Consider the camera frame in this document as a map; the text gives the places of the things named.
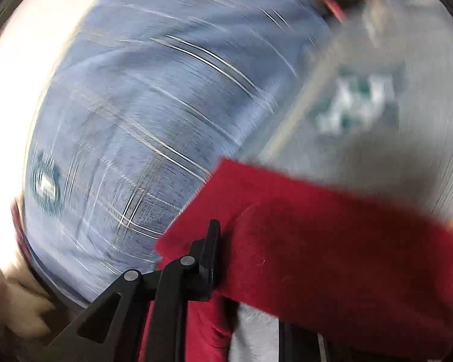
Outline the red garment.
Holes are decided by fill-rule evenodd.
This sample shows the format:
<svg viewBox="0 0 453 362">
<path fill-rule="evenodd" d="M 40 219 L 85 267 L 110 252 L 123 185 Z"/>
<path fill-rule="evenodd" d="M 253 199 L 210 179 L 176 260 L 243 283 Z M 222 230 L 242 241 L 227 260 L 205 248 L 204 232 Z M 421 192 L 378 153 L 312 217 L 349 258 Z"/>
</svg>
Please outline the red garment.
<svg viewBox="0 0 453 362">
<path fill-rule="evenodd" d="M 415 212 L 225 159 L 159 239 L 163 263 L 216 219 L 222 279 L 188 308 L 185 357 L 225 361 L 235 301 L 363 351 L 453 346 L 453 232 Z"/>
</svg>

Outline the beige crumpled cloth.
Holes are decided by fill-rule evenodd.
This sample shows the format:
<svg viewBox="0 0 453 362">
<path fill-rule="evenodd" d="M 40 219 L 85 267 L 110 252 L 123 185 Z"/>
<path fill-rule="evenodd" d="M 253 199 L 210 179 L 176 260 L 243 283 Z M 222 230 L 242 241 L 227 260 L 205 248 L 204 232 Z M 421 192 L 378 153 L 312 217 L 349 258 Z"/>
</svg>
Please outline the beige crumpled cloth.
<svg viewBox="0 0 453 362">
<path fill-rule="evenodd" d="M 0 268 L 0 330 L 19 338 L 42 338 L 51 333 L 44 315 L 55 310 L 51 296 L 40 285 L 23 257 Z"/>
</svg>

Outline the blue plaid pillow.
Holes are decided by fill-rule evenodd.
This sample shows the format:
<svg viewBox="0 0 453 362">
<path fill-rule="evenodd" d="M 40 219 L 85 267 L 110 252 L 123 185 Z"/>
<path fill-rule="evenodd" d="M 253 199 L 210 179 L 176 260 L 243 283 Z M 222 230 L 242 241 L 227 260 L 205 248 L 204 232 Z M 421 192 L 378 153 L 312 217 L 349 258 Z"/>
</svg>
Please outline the blue plaid pillow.
<svg viewBox="0 0 453 362">
<path fill-rule="evenodd" d="M 99 0 L 37 116 L 23 189 L 36 273 L 86 306 L 297 89 L 329 35 L 312 0 Z"/>
</svg>

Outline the grey patterned bedsheet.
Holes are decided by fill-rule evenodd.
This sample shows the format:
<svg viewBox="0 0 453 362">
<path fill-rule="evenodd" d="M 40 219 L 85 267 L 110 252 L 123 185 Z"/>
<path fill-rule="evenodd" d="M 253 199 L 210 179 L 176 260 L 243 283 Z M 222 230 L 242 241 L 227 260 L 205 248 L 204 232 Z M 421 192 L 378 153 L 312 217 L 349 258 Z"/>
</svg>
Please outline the grey patterned bedsheet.
<svg viewBox="0 0 453 362">
<path fill-rule="evenodd" d="M 453 17 L 370 0 L 308 55 L 303 86 L 239 155 L 431 215 L 453 230 Z"/>
</svg>

